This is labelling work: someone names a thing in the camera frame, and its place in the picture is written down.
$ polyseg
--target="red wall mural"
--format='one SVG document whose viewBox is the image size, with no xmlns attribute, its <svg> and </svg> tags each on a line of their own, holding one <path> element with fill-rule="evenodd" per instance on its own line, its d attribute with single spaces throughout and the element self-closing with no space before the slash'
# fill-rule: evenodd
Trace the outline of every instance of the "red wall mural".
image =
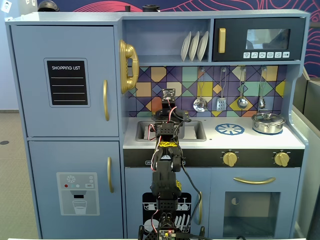
<svg viewBox="0 0 320 240">
<path fill-rule="evenodd" d="M 122 12 L 130 5 L 132 12 L 155 4 L 162 12 L 299 9 L 311 13 L 312 22 L 320 22 L 320 0 L 55 0 L 62 12 Z M 310 77 L 320 77 L 320 29 L 310 29 L 304 64 Z"/>
</svg>

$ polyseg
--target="robotic arm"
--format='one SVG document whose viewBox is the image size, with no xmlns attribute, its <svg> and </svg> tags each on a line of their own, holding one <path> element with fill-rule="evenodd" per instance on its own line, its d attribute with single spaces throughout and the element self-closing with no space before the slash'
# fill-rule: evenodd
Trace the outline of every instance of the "robotic arm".
<svg viewBox="0 0 320 240">
<path fill-rule="evenodd" d="M 191 238 L 191 234 L 182 233 L 174 223 L 178 209 L 178 198 L 181 196 L 182 190 L 181 183 L 176 179 L 176 172 L 180 172 L 181 167 L 185 171 L 182 165 L 183 156 L 178 136 L 183 137 L 184 123 L 191 121 L 185 111 L 176 108 L 175 89 L 163 89 L 162 109 L 157 111 L 152 118 L 155 124 L 151 131 L 156 132 L 156 149 L 151 160 L 153 172 L 150 186 L 152 194 L 156 197 L 157 212 L 160 212 L 161 217 L 158 228 L 156 229 L 152 225 L 153 230 L 145 240 Z M 201 230 L 200 235 L 204 236 L 204 227 Z M 143 232 L 144 227 L 141 225 L 139 240 L 143 239 Z"/>
</svg>

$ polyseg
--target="blue burner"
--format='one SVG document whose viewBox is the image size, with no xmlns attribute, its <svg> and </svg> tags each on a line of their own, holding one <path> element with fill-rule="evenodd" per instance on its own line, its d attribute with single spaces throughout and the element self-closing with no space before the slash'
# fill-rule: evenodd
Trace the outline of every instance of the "blue burner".
<svg viewBox="0 0 320 240">
<path fill-rule="evenodd" d="M 232 123 L 219 124 L 215 127 L 215 130 L 218 133 L 225 135 L 239 135 L 245 132 L 245 129 L 242 126 Z"/>
</svg>

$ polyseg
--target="cooking pot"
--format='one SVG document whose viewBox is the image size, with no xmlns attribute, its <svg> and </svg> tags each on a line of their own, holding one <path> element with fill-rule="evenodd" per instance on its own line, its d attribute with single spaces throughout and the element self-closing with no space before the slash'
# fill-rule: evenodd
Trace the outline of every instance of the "cooking pot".
<svg viewBox="0 0 320 240">
<path fill-rule="evenodd" d="M 144 5 L 142 6 L 142 12 L 160 12 L 160 6 L 157 5 Z"/>
<path fill-rule="evenodd" d="M 256 113 L 252 116 L 253 130 L 262 134 L 278 134 L 286 120 L 274 113 Z"/>
</svg>

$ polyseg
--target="microwave handle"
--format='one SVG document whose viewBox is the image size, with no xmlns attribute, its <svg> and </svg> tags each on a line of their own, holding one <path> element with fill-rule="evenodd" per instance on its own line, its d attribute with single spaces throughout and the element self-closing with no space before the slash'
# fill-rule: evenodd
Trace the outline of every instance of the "microwave handle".
<svg viewBox="0 0 320 240">
<path fill-rule="evenodd" d="M 218 52 L 224 54 L 226 51 L 226 29 L 219 28 L 219 46 Z"/>
</svg>

